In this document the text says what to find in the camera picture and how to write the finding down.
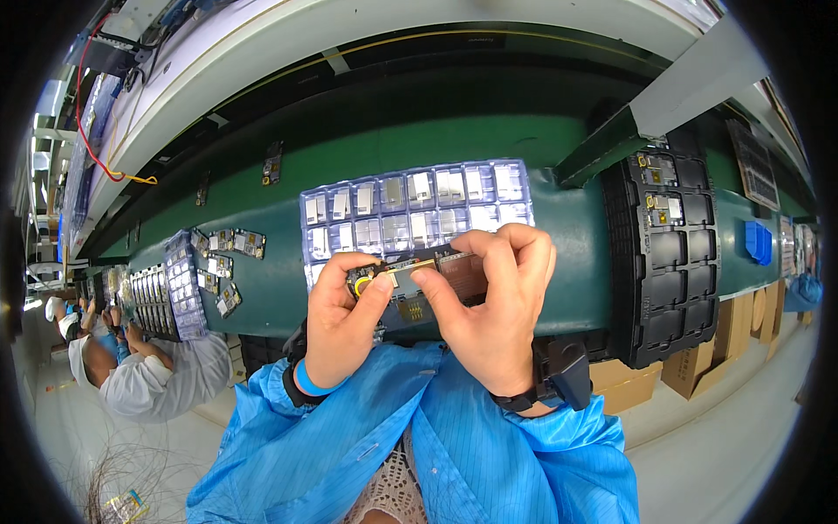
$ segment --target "cardboard box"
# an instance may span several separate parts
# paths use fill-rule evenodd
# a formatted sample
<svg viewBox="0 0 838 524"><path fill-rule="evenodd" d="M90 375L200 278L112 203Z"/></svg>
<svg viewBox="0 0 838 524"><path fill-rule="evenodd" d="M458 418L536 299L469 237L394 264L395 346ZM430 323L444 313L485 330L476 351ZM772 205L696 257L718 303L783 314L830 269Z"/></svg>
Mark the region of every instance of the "cardboard box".
<svg viewBox="0 0 838 524"><path fill-rule="evenodd" d="M714 364L714 349L716 349L716 339L700 344L691 350L675 353L664 362L660 380L687 400L701 395L715 386L725 376L727 368L736 360L729 359Z"/></svg>
<svg viewBox="0 0 838 524"><path fill-rule="evenodd" d="M777 321L777 297L779 296L779 287L782 281L777 281L767 288L765 288L765 305L763 310L763 318L758 329L752 329L751 336L759 339L760 344L770 344L774 338L774 322ZM780 315L783 313L783 305L779 304Z"/></svg>
<svg viewBox="0 0 838 524"><path fill-rule="evenodd" d="M771 330L769 331L766 326L763 326L763 331L759 334L759 342L761 344L766 339L770 340L768 342L768 353L765 355L766 362L770 361L771 357L773 357L777 352L780 336L780 323L783 320L783 304L785 303L785 280L780 278L774 283L774 286L777 287L777 306L774 310L774 317L771 320Z"/></svg>
<svg viewBox="0 0 838 524"><path fill-rule="evenodd" d="M753 293L722 302L716 327L716 348L712 359L714 365L736 360L747 350L751 338L752 314Z"/></svg>
<svg viewBox="0 0 838 524"><path fill-rule="evenodd" d="M605 414L614 415L649 400L663 366L662 362L655 362L642 370L633 370L619 360L591 364L593 392L605 397Z"/></svg>
<svg viewBox="0 0 838 524"><path fill-rule="evenodd" d="M783 320L783 305L785 304L785 280L780 278L777 281L777 309L774 311L774 325L771 333L771 341L774 342L780 336L780 322Z"/></svg>

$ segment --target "worker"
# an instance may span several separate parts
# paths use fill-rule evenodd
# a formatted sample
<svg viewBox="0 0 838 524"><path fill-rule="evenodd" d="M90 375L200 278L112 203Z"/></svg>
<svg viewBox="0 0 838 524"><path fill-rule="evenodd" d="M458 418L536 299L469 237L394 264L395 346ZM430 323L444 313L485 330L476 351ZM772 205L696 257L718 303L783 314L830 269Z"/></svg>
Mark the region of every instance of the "worker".
<svg viewBox="0 0 838 524"><path fill-rule="evenodd" d="M236 386L215 464L187 498L189 522L639 521L622 425L603 416L602 397L580 412L493 400L534 391L550 237L511 224L451 245L483 258L486 302L467 309L440 273L417 269L444 342L411 348L373 347L388 275L357 303L347 290L347 271L376 260L326 263L308 296L305 357Z"/></svg>
<svg viewBox="0 0 838 524"><path fill-rule="evenodd" d="M223 335L199 340L143 340L142 330L128 324L130 355L122 363L96 337L72 340L68 348L75 381L97 391L117 415L138 423L165 423L227 387L233 365Z"/></svg>
<svg viewBox="0 0 838 524"><path fill-rule="evenodd" d="M90 332L93 326L94 311L96 311L95 300L91 300L89 304L84 299L80 300L78 304L69 304L59 297L49 297L44 307L44 316L49 322L58 326L61 338L70 341L83 337Z"/></svg>
<svg viewBox="0 0 838 524"><path fill-rule="evenodd" d="M101 312L101 322L97 322L93 335L105 349L116 359L119 366L132 352L128 347L125 328L122 327L122 310L117 306ZM103 335L97 335L97 330L103 330Z"/></svg>

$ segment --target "loose circuit board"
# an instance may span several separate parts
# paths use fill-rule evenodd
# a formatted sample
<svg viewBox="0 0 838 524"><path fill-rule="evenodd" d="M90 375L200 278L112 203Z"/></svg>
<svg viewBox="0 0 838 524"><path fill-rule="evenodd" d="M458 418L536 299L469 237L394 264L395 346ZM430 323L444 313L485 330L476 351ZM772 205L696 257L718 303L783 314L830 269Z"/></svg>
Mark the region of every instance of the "loose circuit board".
<svg viewBox="0 0 838 524"><path fill-rule="evenodd" d="M427 267L439 271L451 284L463 305L482 304L489 283L483 271L483 259L473 253L458 252L449 245L417 250L412 257L391 264L369 265L350 269L346 283L355 298L380 273L393 282L393 293L381 323L387 330L396 330L436 320L424 293L411 279L411 273Z"/></svg>

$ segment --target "clear blister tray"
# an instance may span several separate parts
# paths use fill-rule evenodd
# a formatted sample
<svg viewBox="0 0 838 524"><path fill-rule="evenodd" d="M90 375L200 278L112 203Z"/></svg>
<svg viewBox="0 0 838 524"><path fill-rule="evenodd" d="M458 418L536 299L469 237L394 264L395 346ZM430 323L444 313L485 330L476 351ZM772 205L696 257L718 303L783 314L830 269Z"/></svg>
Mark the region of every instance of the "clear blister tray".
<svg viewBox="0 0 838 524"><path fill-rule="evenodd" d="M181 340L194 340L207 335L204 305L201 302L190 240L191 233L181 230L164 245L168 292Z"/></svg>
<svg viewBox="0 0 838 524"><path fill-rule="evenodd" d="M344 180L300 194L308 289L336 252L395 261L470 229L535 225L524 162L447 163Z"/></svg>

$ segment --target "right hand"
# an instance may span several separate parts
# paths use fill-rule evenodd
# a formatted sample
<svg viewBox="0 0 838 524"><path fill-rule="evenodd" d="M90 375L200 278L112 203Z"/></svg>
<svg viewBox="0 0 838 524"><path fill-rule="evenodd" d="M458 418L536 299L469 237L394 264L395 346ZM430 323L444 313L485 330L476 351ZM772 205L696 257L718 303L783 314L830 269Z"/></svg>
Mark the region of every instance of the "right hand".
<svg viewBox="0 0 838 524"><path fill-rule="evenodd" d="M533 387L533 329L556 266L556 247L547 233L522 224L508 224L496 234L469 231L451 247L483 259L489 289L485 304L467 308L442 274L428 268L413 272L442 338L494 395L527 392Z"/></svg>
<svg viewBox="0 0 838 524"><path fill-rule="evenodd" d="M128 344L142 342L142 329L133 322L129 322L125 329L125 340L128 341Z"/></svg>

